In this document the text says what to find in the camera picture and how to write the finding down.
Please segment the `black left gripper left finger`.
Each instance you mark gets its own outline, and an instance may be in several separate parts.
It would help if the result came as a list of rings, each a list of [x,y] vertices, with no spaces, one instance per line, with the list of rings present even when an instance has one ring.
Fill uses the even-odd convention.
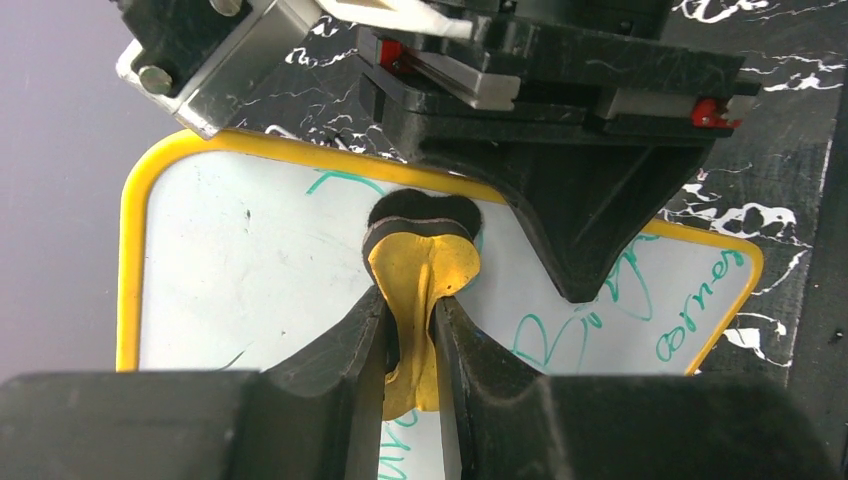
[[[246,370],[23,375],[1,388],[5,479],[373,479],[390,313],[376,288]]]

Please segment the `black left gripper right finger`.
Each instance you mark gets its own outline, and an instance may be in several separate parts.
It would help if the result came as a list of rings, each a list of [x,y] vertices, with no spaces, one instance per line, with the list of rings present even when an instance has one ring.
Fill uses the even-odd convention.
[[[835,479],[811,422],[767,381],[552,376],[453,297],[430,320],[449,479]]]

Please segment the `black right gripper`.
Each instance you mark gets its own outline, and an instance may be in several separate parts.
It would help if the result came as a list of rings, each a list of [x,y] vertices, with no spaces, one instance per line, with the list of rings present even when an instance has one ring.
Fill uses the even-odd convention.
[[[395,142],[732,134],[758,82],[737,55],[668,44],[667,1],[438,1],[469,39],[361,27],[360,102]],[[701,167],[703,145],[422,143],[410,159],[495,189],[558,293],[596,297]]]

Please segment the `yellow black eraser pad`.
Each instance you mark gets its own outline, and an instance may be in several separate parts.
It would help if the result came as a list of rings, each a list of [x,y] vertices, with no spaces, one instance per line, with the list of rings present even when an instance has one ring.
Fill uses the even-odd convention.
[[[471,199],[393,191],[369,213],[364,265],[394,317],[398,360],[385,376],[383,418],[439,408],[436,346],[430,333],[436,303],[480,273],[474,244],[482,214]]]

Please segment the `yellow-framed whiteboard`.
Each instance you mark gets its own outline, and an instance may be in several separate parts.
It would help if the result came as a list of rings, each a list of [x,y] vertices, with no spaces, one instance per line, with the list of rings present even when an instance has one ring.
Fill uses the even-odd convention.
[[[282,138],[183,131],[123,190],[117,369],[263,372],[290,358],[379,291],[362,256],[367,220],[400,189],[476,203],[481,270],[451,297],[545,375],[692,377],[763,269],[748,241],[652,220],[596,297],[572,303],[488,186]],[[386,421],[382,408],[373,479],[449,479],[440,396],[435,412]]]

